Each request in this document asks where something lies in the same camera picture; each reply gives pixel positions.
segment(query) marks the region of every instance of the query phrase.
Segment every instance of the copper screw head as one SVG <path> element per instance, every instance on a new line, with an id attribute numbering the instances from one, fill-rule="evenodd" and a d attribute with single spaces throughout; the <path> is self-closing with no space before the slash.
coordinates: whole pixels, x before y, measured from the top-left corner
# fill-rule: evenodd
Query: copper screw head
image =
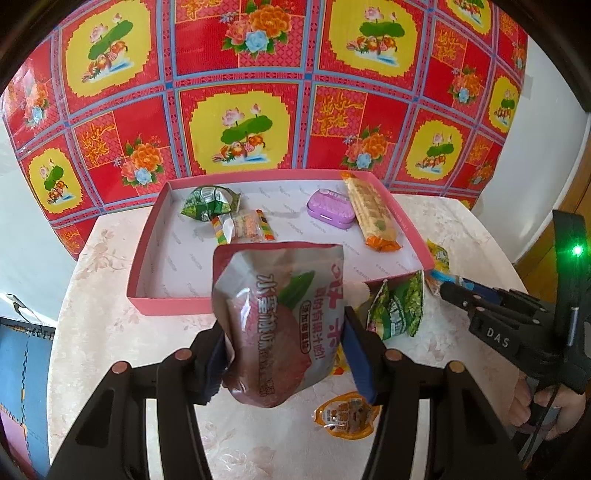
<path id="1" fill-rule="evenodd" d="M 466 370 L 466 367 L 464 366 L 464 364 L 462 362 L 458 362 L 457 360 L 454 360 L 453 362 L 449 362 L 449 370 L 451 370 L 455 374 L 461 374 L 461 373 L 464 373 L 464 370 Z"/>
<path id="2" fill-rule="evenodd" d="M 115 365 L 111 367 L 111 370 L 114 374 L 122 374 L 127 370 L 127 367 L 127 362 L 117 362 Z"/>
<path id="3" fill-rule="evenodd" d="M 396 350 L 395 348 L 390 348 L 386 350 L 386 358 L 391 362 L 399 362 L 402 360 L 402 352 L 400 350 Z"/>
<path id="4" fill-rule="evenodd" d="M 174 357 L 177 360 L 189 360 L 191 358 L 191 350 L 188 348 L 181 348 L 174 353 Z"/>

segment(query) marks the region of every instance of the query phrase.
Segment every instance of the orange food packet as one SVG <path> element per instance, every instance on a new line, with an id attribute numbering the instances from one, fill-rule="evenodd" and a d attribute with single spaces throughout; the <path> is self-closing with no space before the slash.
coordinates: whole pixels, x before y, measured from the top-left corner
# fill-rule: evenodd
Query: orange food packet
<path id="1" fill-rule="evenodd" d="M 359 392 L 349 392 L 323 403 L 314 412 L 314 421 L 334 437 L 359 440 L 374 430 L 379 407 L 372 407 Z"/>

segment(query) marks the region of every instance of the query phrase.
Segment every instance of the pink snack bag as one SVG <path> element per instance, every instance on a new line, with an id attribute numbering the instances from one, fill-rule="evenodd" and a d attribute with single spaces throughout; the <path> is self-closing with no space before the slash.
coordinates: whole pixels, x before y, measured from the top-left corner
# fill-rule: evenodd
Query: pink snack bag
<path id="1" fill-rule="evenodd" d="M 275 407 L 328 376 L 343 326 L 343 247 L 221 245 L 213 312 L 226 333 L 223 384 L 238 401 Z"/>

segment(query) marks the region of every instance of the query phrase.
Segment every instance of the white tablecloth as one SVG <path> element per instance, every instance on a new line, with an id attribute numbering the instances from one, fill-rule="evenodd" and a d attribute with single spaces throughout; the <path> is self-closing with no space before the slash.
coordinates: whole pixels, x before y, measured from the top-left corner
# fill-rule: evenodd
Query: white tablecloth
<path id="1" fill-rule="evenodd" d="M 396 195 L 423 238 L 444 246 L 456 274 L 480 283 L 525 291 L 511 263 L 482 224 L 457 200 Z M 66 293 L 51 353 L 47 390 L 50 457 L 99 381 L 117 360 L 132 366 L 160 362 L 189 346 L 212 315 L 144 317 L 125 297 L 131 260 L 149 207 L 102 216 L 80 254 Z M 424 319 L 415 338 L 389 340 L 414 361 L 444 366 L 463 361 L 504 421 L 517 369 L 468 332 L 467 316 L 426 291 Z M 235 401 L 224 389 L 197 408 L 202 441 L 214 479 L 357 480 L 373 436 L 342 440 L 312 420 L 326 400 L 355 390 L 350 375 L 328 377 L 263 409 Z M 413 479 L 426 461 L 428 405 L 421 401 Z M 155 480 L 162 478 L 155 401 L 148 402 L 148 456 Z"/>

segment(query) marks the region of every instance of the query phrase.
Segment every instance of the green snack bag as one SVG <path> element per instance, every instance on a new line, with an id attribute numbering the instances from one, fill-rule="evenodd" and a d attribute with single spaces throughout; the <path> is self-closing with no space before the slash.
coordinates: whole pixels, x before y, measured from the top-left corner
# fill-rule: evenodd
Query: green snack bag
<path id="1" fill-rule="evenodd" d="M 415 336 L 423 318 L 423 281 L 422 270 L 392 290 L 384 280 L 369 308 L 367 329 L 382 340 L 404 332 Z"/>
<path id="2" fill-rule="evenodd" d="M 204 185 L 189 194 L 181 213 L 195 220 L 209 222 L 223 213 L 236 212 L 239 205 L 239 193 L 219 185 Z"/>

